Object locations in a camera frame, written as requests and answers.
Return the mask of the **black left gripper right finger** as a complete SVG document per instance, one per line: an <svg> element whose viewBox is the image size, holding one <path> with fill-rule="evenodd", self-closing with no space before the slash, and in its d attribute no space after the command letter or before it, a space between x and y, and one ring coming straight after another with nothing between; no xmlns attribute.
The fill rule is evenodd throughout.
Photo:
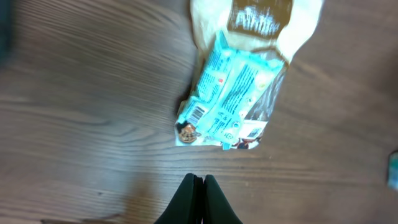
<svg viewBox="0 0 398 224"><path fill-rule="evenodd" d="M205 177L204 224L243 224L213 175Z"/></svg>

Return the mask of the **teal snack packet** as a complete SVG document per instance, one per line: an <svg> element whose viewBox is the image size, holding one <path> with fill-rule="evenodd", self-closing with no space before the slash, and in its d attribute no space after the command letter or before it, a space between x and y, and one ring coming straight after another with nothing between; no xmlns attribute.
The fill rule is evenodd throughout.
<svg viewBox="0 0 398 224"><path fill-rule="evenodd" d="M177 146L254 149L261 142L287 69L272 49L232 48L219 32L175 123Z"/></svg>

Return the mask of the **brown white snack bag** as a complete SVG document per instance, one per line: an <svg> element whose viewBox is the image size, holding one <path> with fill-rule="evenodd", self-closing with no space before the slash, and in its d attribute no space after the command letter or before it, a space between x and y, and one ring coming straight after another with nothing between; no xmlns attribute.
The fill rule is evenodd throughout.
<svg viewBox="0 0 398 224"><path fill-rule="evenodd" d="M319 0L192 0L198 57L190 94L219 32L238 50L275 50L286 61L287 72L295 53L314 33L322 7Z"/></svg>

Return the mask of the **small teal white carton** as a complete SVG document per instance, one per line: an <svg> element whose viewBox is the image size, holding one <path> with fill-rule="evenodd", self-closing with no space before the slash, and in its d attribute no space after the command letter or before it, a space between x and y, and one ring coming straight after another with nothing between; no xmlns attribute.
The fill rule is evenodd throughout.
<svg viewBox="0 0 398 224"><path fill-rule="evenodd" d="M387 166L387 185L394 189L398 189L398 166L397 166L398 152L394 151L390 154Z"/></svg>

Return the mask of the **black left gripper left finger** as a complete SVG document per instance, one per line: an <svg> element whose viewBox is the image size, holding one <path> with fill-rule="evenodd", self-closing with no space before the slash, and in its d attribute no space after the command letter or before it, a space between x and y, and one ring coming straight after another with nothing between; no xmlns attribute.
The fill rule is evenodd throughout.
<svg viewBox="0 0 398 224"><path fill-rule="evenodd" d="M203 220L204 182L188 173L155 224L200 224Z"/></svg>

